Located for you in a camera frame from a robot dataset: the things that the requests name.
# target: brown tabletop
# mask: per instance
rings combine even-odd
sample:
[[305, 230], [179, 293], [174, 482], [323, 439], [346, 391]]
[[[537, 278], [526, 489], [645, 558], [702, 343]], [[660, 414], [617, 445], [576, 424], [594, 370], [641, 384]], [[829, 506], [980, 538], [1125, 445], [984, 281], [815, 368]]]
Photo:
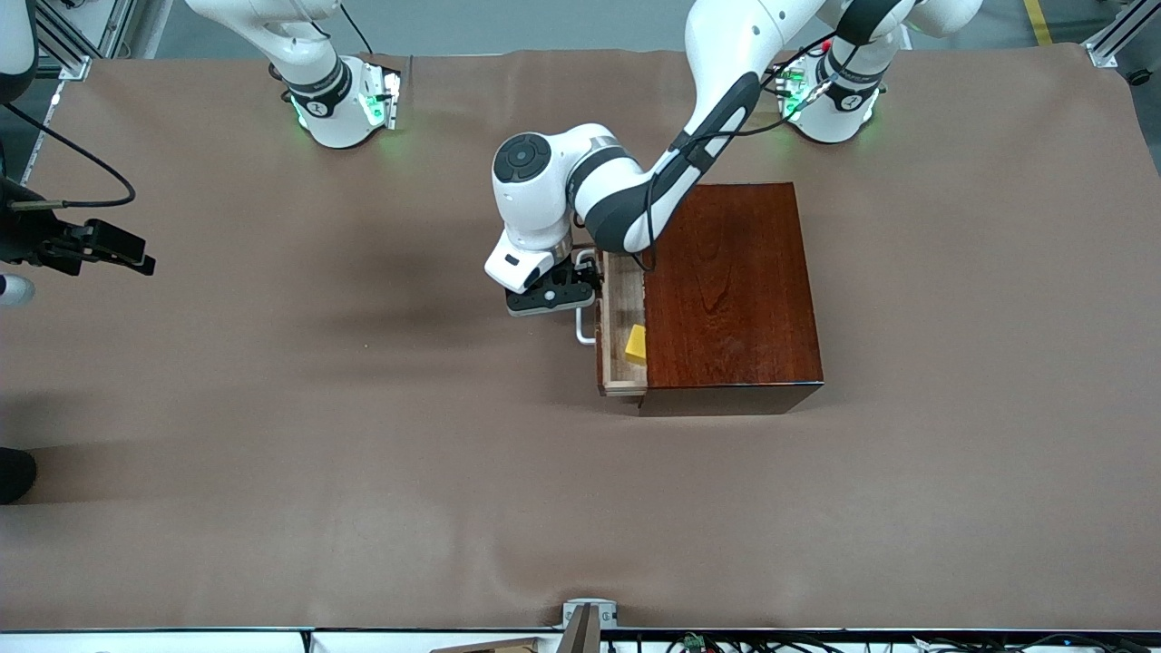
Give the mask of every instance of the brown tabletop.
[[[158, 273], [26, 271], [2, 314], [2, 444], [42, 475], [0, 509], [0, 627], [532, 625], [576, 595], [633, 625], [1155, 627], [1161, 184], [1128, 88], [1073, 45], [902, 52], [889, 84], [854, 142], [778, 130], [707, 178], [795, 182], [827, 386], [646, 419], [571, 315], [505, 313], [488, 170], [584, 121], [652, 160], [683, 55], [416, 59], [409, 130], [353, 151], [265, 62], [98, 62], [53, 127], [136, 182], [100, 215]], [[118, 192], [51, 143], [31, 185]]]

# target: wooden cabinet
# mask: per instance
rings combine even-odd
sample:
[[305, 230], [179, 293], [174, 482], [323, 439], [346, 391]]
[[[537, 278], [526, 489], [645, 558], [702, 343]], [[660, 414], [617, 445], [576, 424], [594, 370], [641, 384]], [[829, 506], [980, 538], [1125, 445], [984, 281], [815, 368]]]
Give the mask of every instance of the wooden cabinet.
[[[639, 397], [643, 415], [763, 415], [822, 386], [793, 185], [698, 186], [657, 241], [652, 272], [628, 256], [601, 263], [601, 394]], [[625, 356], [634, 324], [644, 365]]]

